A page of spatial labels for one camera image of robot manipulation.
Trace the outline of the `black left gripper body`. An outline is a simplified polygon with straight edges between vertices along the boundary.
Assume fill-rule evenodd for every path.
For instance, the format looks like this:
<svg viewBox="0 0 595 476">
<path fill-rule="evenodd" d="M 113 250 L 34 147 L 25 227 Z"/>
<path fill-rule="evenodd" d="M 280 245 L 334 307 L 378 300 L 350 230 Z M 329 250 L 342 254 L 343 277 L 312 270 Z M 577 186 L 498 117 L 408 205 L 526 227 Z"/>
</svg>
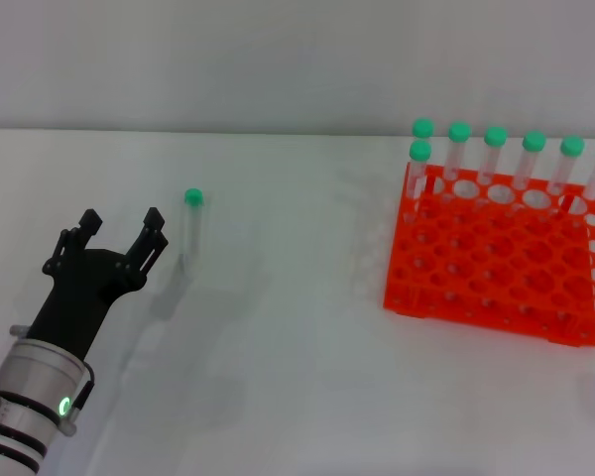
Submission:
<svg viewBox="0 0 595 476">
<path fill-rule="evenodd" d="M 140 290 L 147 274 L 136 260 L 103 249 L 55 256 L 43 265 L 53 288 L 27 337 L 84 358 L 112 304 Z"/>
</svg>

